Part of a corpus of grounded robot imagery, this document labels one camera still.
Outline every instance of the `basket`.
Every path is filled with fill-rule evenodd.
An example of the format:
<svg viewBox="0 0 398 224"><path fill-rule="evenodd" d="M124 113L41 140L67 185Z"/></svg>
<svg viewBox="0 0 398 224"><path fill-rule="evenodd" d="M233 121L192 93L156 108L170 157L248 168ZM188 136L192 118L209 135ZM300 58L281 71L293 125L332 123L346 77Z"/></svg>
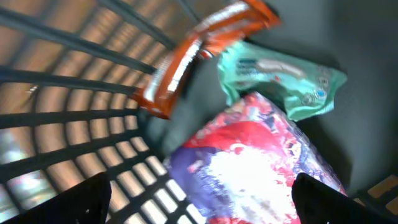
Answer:
<svg viewBox="0 0 398 224"><path fill-rule="evenodd" d="M164 155L146 136L148 117L128 96L224 3L0 3L1 211L15 216L105 172L113 192L108 223L204 222L163 168ZM42 190L24 198L15 182Z"/></svg>

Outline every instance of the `snack package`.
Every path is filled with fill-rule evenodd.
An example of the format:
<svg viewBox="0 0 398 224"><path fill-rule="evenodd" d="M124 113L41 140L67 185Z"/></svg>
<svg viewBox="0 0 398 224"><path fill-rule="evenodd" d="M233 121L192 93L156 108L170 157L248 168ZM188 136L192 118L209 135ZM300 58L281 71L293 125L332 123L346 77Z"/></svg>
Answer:
<svg viewBox="0 0 398 224"><path fill-rule="evenodd" d="M279 19L260 0L242 0L216 12L197 25L163 61L153 79L132 98L150 113L168 119L197 55L219 54L225 47Z"/></svg>
<svg viewBox="0 0 398 224"><path fill-rule="evenodd" d="M208 223L300 223L291 191L301 172L345 193L308 138L259 93L219 114L165 166Z"/></svg>
<svg viewBox="0 0 398 224"><path fill-rule="evenodd" d="M293 121L331 111L337 89L347 80L333 68L243 41L221 54L218 68L228 105L242 92L258 91L284 108Z"/></svg>

